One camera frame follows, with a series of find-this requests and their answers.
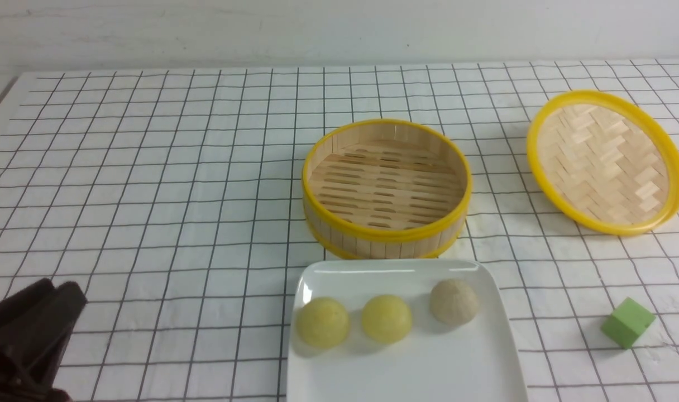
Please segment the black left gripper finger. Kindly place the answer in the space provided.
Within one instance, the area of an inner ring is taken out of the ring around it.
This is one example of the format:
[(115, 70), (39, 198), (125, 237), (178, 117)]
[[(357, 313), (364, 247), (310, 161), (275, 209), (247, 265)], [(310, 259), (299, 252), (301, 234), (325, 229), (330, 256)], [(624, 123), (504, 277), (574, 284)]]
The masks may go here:
[(26, 325), (36, 323), (55, 287), (42, 278), (0, 301), (0, 342), (13, 342)]

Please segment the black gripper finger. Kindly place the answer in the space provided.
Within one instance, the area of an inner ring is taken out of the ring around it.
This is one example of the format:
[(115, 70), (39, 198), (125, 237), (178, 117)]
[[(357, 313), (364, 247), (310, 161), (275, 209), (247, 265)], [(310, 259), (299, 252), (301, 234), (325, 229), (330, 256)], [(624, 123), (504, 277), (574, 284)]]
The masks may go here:
[(55, 286), (36, 323), (13, 342), (0, 342), (0, 399), (67, 399), (54, 386), (64, 352), (87, 298), (74, 281)]

